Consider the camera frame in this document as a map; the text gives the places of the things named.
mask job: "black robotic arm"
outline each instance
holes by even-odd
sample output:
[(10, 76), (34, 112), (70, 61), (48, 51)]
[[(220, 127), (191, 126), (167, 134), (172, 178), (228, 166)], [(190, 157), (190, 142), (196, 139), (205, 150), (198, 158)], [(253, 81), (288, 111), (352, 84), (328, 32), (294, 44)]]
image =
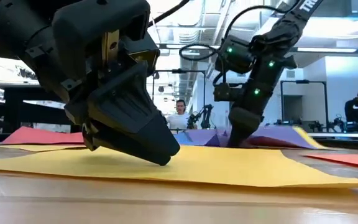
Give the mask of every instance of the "black robotic arm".
[(211, 118), (212, 108), (214, 108), (211, 104), (203, 106), (203, 109), (196, 114), (191, 114), (189, 119), (187, 120), (187, 129), (194, 129), (195, 124), (198, 120), (200, 120), (201, 116), (203, 120), (201, 121), (201, 128), (208, 129), (211, 127), (209, 123), (209, 119)]
[(149, 15), (146, 0), (0, 0), (0, 57), (22, 60), (66, 103), (92, 151), (165, 165), (180, 147), (146, 90), (160, 54)]
[(239, 146), (263, 121), (265, 107), (284, 68), (296, 68), (294, 58), (285, 55), (299, 41), (309, 18), (322, 1), (298, 1), (271, 31), (254, 36), (249, 43), (232, 35), (223, 40), (215, 66), (221, 76), (224, 77), (228, 70), (250, 71), (241, 90), (226, 83), (225, 78), (215, 86), (216, 101), (234, 101), (229, 113), (232, 124), (229, 147)]

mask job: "yellow paper sheet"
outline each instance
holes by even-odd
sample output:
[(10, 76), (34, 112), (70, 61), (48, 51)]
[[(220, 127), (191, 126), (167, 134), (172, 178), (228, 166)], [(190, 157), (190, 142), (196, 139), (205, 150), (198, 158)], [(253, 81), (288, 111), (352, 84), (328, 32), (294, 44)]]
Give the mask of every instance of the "yellow paper sheet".
[(286, 158), (281, 151), (265, 149), (182, 146), (167, 166), (106, 148), (62, 150), (0, 159), (0, 170), (256, 187), (358, 187), (358, 179), (328, 175)]
[(48, 152), (62, 149), (86, 149), (85, 146), (57, 146), (57, 145), (6, 145), (8, 149), (22, 149), (30, 152)]
[(309, 134), (300, 127), (292, 127), (309, 145), (316, 147), (318, 149), (331, 149), (326, 146), (320, 145), (316, 140), (309, 136)]

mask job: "cable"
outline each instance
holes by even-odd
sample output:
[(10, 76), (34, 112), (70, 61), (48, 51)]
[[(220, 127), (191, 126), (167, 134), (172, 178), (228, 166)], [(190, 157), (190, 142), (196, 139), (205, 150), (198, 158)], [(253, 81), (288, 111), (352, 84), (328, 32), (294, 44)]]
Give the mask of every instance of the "cable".
[[(279, 12), (279, 13), (287, 13), (289, 11), (291, 11), (293, 8), (296, 7), (296, 5), (298, 5), (298, 3), (300, 2), (300, 0), (296, 0), (296, 2), (294, 3), (294, 5), (292, 5), (291, 8), (289, 8), (288, 10), (284, 11), (284, 10), (281, 10), (281, 9), (277, 9), (276, 7), (272, 7), (272, 6), (252, 6), (252, 7), (248, 7), (247, 9), (244, 9), (243, 11), (241, 11), (240, 13), (238, 13), (236, 16), (234, 16), (233, 20), (229, 23), (226, 31), (225, 31), (225, 34), (224, 34), (224, 39), (226, 39), (229, 35), (229, 31), (232, 29), (232, 26), (233, 24), (238, 20), (238, 18), (240, 18), (242, 15), (244, 15), (245, 13), (249, 12), (249, 11), (252, 11), (252, 10), (255, 10), (255, 9), (269, 9), (269, 10), (273, 10), (275, 12)], [(206, 47), (207, 49), (209, 49), (211, 51), (210, 54), (208, 55), (205, 55), (203, 57), (199, 57), (199, 58), (190, 58), (190, 57), (187, 57), (187, 56), (184, 56), (183, 55), (183, 51), (184, 50), (189, 50), (190, 47)], [(227, 60), (224, 59), (224, 57), (219, 53), (219, 50), (221, 48), (218, 48), (218, 49), (215, 49), (213, 48), (212, 46), (208, 45), (208, 44), (188, 44), (184, 47), (182, 47), (180, 50), (179, 50), (179, 56), (185, 60), (188, 60), (188, 61), (200, 61), (200, 60), (205, 60), (207, 58), (210, 58), (212, 57), (213, 55), (217, 55), (222, 63), (222, 72), (219, 73), (213, 80), (213, 85), (215, 85), (218, 80), (220, 78), (223, 78), (222, 79), (222, 82), (223, 83), (226, 83), (226, 70), (224, 69), (224, 64), (226, 63), (229, 63)]]
[(189, 2), (190, 2), (190, 0), (182, 0), (181, 2), (179, 2), (179, 4), (177, 4), (176, 6), (174, 6), (167, 12), (164, 12), (163, 14), (157, 16), (154, 20), (150, 21), (147, 27), (152, 27), (153, 25), (160, 22), (161, 20), (167, 18), (168, 16), (171, 16), (173, 13), (175, 13), (177, 10), (181, 9), (183, 6), (185, 6), (185, 4), (187, 4)]
[(209, 120), (210, 120), (211, 124), (214, 126), (214, 129), (216, 129), (216, 125), (215, 125), (215, 123), (213, 121), (214, 117), (215, 117), (215, 113), (211, 113), (211, 117), (209, 118)]

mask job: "ceiling light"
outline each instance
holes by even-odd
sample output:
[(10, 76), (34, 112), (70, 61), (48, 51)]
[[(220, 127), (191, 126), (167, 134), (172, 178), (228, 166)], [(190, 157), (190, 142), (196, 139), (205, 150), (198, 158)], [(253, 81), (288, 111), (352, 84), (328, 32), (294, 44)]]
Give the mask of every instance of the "ceiling light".
[[(184, 45), (184, 44), (167, 44), (166, 46), (168, 49), (181, 49), (182, 47), (185, 47), (186, 45)], [(218, 49), (218, 48), (220, 48), (220, 45), (211, 45), (210, 47), (212, 47), (214, 49)], [(208, 49), (208, 48), (203, 47), (203, 46), (191, 46), (191, 47), (187, 47), (187, 49)]]
[(298, 47), (299, 52), (354, 53), (357, 49)]
[(198, 53), (198, 52), (184, 52), (183, 53), (183, 55), (194, 55), (194, 56), (199, 56), (200, 55), (200, 53)]

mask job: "table surface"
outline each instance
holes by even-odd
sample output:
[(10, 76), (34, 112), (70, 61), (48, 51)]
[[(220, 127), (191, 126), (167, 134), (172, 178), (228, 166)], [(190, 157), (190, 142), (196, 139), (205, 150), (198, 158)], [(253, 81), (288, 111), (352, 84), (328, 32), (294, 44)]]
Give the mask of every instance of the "table surface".
[[(309, 152), (283, 150), (287, 157), (328, 174), (358, 178), (358, 168), (302, 156)], [(0, 148), (0, 158), (30, 153)], [(358, 189), (266, 189), (0, 172), (0, 223), (185, 222), (358, 223)]]

